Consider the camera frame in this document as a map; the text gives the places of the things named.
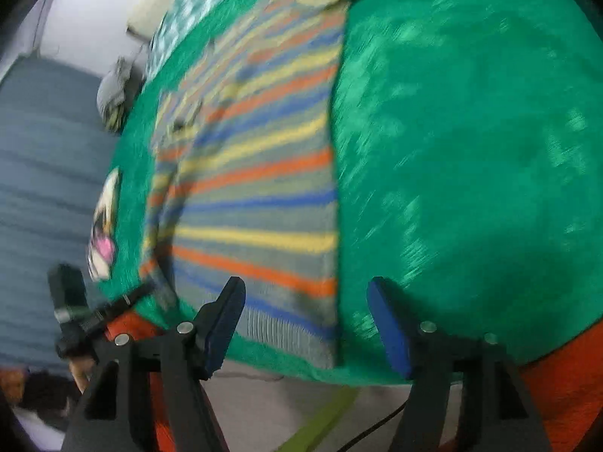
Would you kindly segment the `person's left hand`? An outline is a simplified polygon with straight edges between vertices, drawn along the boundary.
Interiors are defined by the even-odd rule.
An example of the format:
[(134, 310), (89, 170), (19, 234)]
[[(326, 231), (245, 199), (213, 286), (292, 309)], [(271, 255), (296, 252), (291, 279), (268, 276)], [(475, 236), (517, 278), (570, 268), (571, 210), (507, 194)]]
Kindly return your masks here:
[(96, 361), (91, 356), (76, 357), (69, 360), (69, 371), (81, 394), (85, 393), (95, 366)]

